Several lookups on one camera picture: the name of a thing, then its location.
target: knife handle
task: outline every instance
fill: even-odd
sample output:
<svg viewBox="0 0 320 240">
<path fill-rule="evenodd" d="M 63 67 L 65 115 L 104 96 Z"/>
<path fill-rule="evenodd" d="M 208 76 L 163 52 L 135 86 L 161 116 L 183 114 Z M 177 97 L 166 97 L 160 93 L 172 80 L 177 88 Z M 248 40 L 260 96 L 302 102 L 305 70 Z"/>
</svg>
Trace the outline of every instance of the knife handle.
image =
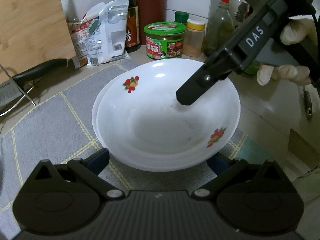
<svg viewBox="0 0 320 240">
<path fill-rule="evenodd" d="M 59 67 L 67 66 L 67 63 L 68 60 L 66 58 L 48 60 L 20 74 L 13 76 L 12 79 L 17 83 L 17 85 L 21 89 L 23 89 L 23 86 L 26 82 L 41 78 Z"/>
<path fill-rule="evenodd" d="M 312 119 L 312 102 L 309 91 L 303 90 L 303 98 L 304 98 L 304 108 L 306 111 L 307 120 L 311 121 Z"/>
</svg>

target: soy sauce bottle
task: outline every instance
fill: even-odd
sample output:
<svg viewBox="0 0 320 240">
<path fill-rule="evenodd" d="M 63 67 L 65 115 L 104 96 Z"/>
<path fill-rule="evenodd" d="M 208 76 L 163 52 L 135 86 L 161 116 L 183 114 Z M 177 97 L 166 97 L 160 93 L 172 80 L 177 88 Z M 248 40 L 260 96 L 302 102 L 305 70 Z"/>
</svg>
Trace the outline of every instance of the soy sauce bottle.
<svg viewBox="0 0 320 240">
<path fill-rule="evenodd" d="M 136 0 L 129 0 L 125 50 L 129 53 L 129 52 L 134 52 L 139 48 L 140 48 L 140 38 L 139 38 L 138 5 Z"/>
</svg>

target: finger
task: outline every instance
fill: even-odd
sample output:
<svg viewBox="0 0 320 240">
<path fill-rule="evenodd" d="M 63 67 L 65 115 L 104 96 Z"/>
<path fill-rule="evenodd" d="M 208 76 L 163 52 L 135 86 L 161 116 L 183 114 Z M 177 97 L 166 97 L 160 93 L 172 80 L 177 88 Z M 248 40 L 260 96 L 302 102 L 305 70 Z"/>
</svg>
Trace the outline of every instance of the finger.
<svg viewBox="0 0 320 240">
<path fill-rule="evenodd" d="M 274 67 L 269 65 L 261 65 L 257 72 L 257 82 L 258 84 L 264 86 L 266 85 L 272 75 Z"/>
<path fill-rule="evenodd" d="M 308 36 L 317 45 L 316 25 L 312 19 L 291 20 L 281 32 L 280 40 L 284 45 L 296 44 Z"/>
<path fill-rule="evenodd" d="M 318 46 L 318 39 L 317 39 L 317 31 L 316 31 L 316 25 L 315 22 L 312 19 L 300 19 L 298 20 L 302 23 L 306 30 L 307 37 L 311 39 L 313 44 Z"/>
<path fill-rule="evenodd" d="M 280 34 L 280 40 L 284 45 L 291 45 L 301 42 L 307 35 L 306 27 L 300 20 L 291 20 L 290 23 L 283 28 Z"/>
<path fill-rule="evenodd" d="M 292 82 L 299 82 L 305 80 L 307 77 L 310 75 L 310 69 L 306 66 L 297 66 L 296 67 L 298 73 L 297 75 L 293 78 L 290 79 Z"/>
<path fill-rule="evenodd" d="M 311 84 L 311 79 L 307 77 L 299 81 L 293 81 L 293 83 L 296 83 L 298 86 L 307 86 Z"/>
<path fill-rule="evenodd" d="M 282 65 L 275 68 L 275 72 L 282 79 L 293 79 L 297 76 L 298 70 L 293 65 Z"/>
<path fill-rule="evenodd" d="M 277 80 L 277 79 L 279 78 L 278 73 L 277 73 L 276 71 L 273 71 L 273 72 L 272 72 L 272 75 L 271 75 L 271 78 L 272 78 L 273 80 Z"/>
</svg>

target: jar label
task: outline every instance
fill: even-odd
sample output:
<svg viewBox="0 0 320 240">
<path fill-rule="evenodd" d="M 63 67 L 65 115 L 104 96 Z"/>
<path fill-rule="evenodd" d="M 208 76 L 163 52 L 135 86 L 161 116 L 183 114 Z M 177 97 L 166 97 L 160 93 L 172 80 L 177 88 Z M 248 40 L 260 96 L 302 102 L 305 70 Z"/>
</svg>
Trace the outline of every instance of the jar label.
<svg viewBox="0 0 320 240">
<path fill-rule="evenodd" d="M 175 23 L 160 23 L 160 24 L 153 24 L 148 27 L 149 30 L 153 31 L 171 31 L 178 26 Z"/>
<path fill-rule="evenodd" d="M 183 38 L 172 41 L 146 37 L 147 56 L 154 59 L 179 58 L 183 51 Z"/>
<path fill-rule="evenodd" d="M 125 47 L 132 47 L 139 43 L 139 14 L 138 6 L 136 6 L 131 7 L 128 10 L 127 35 L 125 40 Z"/>
</svg>

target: glass bottle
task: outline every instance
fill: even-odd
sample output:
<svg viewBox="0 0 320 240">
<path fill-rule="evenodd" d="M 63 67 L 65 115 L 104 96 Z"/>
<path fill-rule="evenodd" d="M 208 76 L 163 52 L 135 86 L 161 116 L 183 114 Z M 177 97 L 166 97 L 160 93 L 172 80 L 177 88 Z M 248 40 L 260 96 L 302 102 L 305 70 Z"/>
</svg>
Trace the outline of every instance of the glass bottle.
<svg viewBox="0 0 320 240">
<path fill-rule="evenodd" d="M 218 10 L 208 20 L 202 47 L 207 57 L 219 49 L 234 31 L 234 23 L 229 10 L 229 0 L 221 0 Z"/>
<path fill-rule="evenodd" d="M 125 40 L 125 50 L 134 52 L 140 48 L 139 38 L 139 14 L 136 0 L 129 0 L 127 35 Z"/>
</svg>

